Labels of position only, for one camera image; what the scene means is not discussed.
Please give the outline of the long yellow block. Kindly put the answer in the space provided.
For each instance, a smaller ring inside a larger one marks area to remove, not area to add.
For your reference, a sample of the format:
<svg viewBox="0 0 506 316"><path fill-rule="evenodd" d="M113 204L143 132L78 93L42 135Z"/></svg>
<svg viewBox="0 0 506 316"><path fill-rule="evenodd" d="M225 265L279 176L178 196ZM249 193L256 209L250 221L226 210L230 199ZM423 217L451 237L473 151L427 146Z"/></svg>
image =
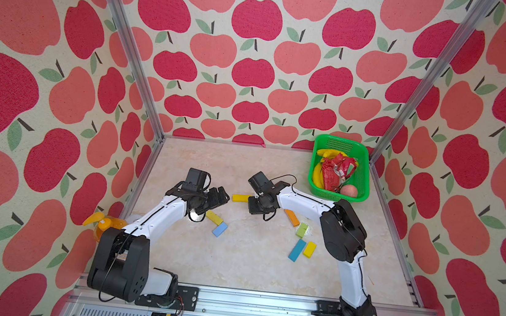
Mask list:
<svg viewBox="0 0 506 316"><path fill-rule="evenodd" d="M249 195L238 195L238 194L234 194L234 195L232 196L232 201L233 201L233 202L237 202L237 203L242 203L242 202L243 202L243 203L247 203L247 202L249 201L249 198L250 198L250 197L251 197L251 196L249 196Z"/></svg>

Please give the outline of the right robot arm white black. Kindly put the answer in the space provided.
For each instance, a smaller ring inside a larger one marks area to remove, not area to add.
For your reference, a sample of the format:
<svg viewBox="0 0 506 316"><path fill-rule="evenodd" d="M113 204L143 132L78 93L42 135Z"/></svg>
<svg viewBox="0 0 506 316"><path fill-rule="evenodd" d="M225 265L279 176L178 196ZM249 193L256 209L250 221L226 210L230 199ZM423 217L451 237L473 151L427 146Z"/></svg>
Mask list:
<svg viewBox="0 0 506 316"><path fill-rule="evenodd" d="M342 293L338 302L318 301L314 316L377 316L366 291L363 258L367 232L352 205L313 198L284 181L272 183L262 172L249 179L256 196L248 199L248 211L254 215L289 210L320 223L326 250L336 259Z"/></svg>

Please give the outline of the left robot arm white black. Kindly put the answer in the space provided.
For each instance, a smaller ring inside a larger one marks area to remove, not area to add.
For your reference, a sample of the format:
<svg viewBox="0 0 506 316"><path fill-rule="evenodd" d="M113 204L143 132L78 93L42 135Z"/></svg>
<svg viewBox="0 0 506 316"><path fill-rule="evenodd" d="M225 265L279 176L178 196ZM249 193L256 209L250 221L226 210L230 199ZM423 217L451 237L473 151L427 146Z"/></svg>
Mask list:
<svg viewBox="0 0 506 316"><path fill-rule="evenodd" d="M182 181L168 190L148 214L118 230L104 231L97 246L87 286L111 299L135 302L140 297L165 305L176 300L178 276L150 266L150 248L174 223L191 213L203 215L230 201L223 187L185 189Z"/></svg>

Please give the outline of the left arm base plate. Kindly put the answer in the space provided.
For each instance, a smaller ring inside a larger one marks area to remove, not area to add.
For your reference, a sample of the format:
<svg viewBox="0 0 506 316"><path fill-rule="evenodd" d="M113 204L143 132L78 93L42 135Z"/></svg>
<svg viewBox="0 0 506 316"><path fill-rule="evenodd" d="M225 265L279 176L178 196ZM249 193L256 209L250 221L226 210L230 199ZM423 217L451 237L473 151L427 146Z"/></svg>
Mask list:
<svg viewBox="0 0 506 316"><path fill-rule="evenodd" d="M192 312L196 309L198 287L178 286L175 293L168 292L163 296L147 295L141 296L136 301L137 306L146 306L149 308L159 308L167 310L180 310Z"/></svg>

